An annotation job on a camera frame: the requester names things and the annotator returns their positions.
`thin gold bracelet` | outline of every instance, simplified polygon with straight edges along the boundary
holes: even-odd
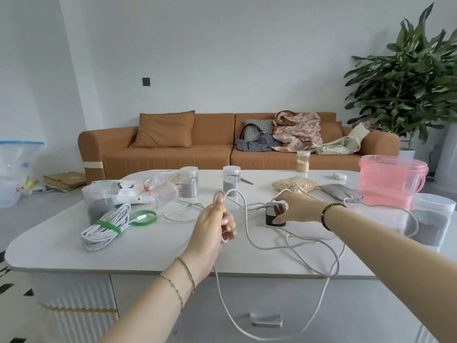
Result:
[[[182,296],[179,293],[178,289],[176,288],[174,283],[171,280],[169,280],[166,276],[164,276],[163,274],[159,274],[159,277],[161,277],[161,278],[165,279],[167,282],[169,282],[171,287],[176,291],[176,294],[178,294],[179,300],[181,301],[181,312],[182,312],[182,310],[184,309],[184,301],[182,300]]]
[[[180,258],[180,257],[176,257],[176,259],[178,259],[179,261],[181,261],[181,264],[184,265],[184,268],[186,269],[186,272],[187,272],[187,275],[189,276],[189,278],[191,279],[191,282],[192,282],[192,294],[195,292],[195,282],[194,282],[194,277],[192,277],[192,273],[191,271],[189,270],[189,267],[187,267],[186,263]]]

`clear plastic jar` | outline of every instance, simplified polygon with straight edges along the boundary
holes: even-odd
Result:
[[[181,172],[181,196],[192,198],[198,196],[198,167],[186,166]]]
[[[86,203],[90,225],[113,210],[115,207],[112,197],[111,182],[99,181],[83,187],[83,198]]]
[[[311,152],[309,150],[299,150],[297,152],[297,171],[298,172],[309,172],[309,157]]]
[[[446,197],[426,193],[415,194],[410,212],[417,218],[419,229],[411,239],[439,249],[446,236],[455,206],[455,201]],[[409,218],[405,234],[414,233],[415,227],[416,224]]]
[[[223,189],[224,192],[231,189],[239,190],[239,184],[241,183],[241,167],[239,166],[224,166],[222,168],[222,177],[223,177]],[[232,191],[227,196],[237,196],[236,191]]]

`hand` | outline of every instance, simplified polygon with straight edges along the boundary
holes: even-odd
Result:
[[[213,268],[222,248],[221,236],[232,240],[237,234],[232,214],[225,212],[224,196],[218,193],[215,199],[215,203],[206,207],[198,217],[189,244],[181,256],[196,286]]]
[[[275,201],[286,201],[289,208],[285,212],[275,209],[276,213],[282,214],[273,219],[274,224],[286,221],[320,221],[322,211],[328,205],[328,202],[298,192],[283,192],[276,196]]]

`gray fabric pouch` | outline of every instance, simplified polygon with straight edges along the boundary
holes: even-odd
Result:
[[[341,201],[345,198],[351,198],[353,200],[362,200],[363,195],[357,190],[348,188],[343,184],[325,184],[319,187],[322,191],[326,192],[328,195],[333,196]]]

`houndstooth pillow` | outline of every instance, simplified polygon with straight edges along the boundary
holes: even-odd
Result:
[[[271,133],[274,129],[273,119],[245,119],[243,120],[243,123],[245,127],[241,139],[244,139],[245,141],[256,141],[262,133]],[[276,146],[281,145],[281,142],[279,141],[276,141],[276,143]]]

